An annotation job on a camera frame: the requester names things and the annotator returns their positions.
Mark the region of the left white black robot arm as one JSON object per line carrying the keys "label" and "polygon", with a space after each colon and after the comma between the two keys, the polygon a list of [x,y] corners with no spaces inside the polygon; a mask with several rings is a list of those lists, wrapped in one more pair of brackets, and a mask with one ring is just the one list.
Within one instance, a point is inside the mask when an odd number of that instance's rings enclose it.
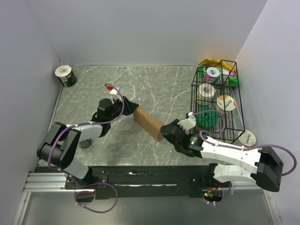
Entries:
{"label": "left white black robot arm", "polygon": [[122,115],[133,114],[138,107],[126,97],[123,100],[101,99],[91,121],[82,126],[53,123],[37,149],[37,157],[48,162],[50,167],[61,169],[74,177],[81,188],[88,188],[94,181],[92,168],[75,157],[78,144],[89,147],[93,138],[108,133],[112,122]]}

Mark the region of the brown cardboard box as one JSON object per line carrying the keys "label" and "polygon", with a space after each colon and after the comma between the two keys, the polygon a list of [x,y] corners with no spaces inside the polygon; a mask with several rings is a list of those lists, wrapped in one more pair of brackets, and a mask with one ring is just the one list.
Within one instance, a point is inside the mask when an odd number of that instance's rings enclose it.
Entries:
{"label": "brown cardboard box", "polygon": [[162,139],[162,124],[144,108],[141,106],[137,107],[133,113],[133,118],[155,141],[159,142]]}

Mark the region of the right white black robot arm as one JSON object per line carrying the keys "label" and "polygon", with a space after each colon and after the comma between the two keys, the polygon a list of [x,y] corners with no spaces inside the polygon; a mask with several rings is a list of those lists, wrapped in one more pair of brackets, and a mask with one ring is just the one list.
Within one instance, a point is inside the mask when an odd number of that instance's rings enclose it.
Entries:
{"label": "right white black robot arm", "polygon": [[161,127],[162,136],[175,150],[189,157],[215,159],[225,165],[215,166],[205,174],[205,182],[210,187],[218,183],[241,181],[255,183],[258,187],[278,192],[280,190],[283,161],[272,147],[259,147],[253,150],[217,141],[199,134],[187,134],[186,130],[195,125],[188,120],[175,119]]}

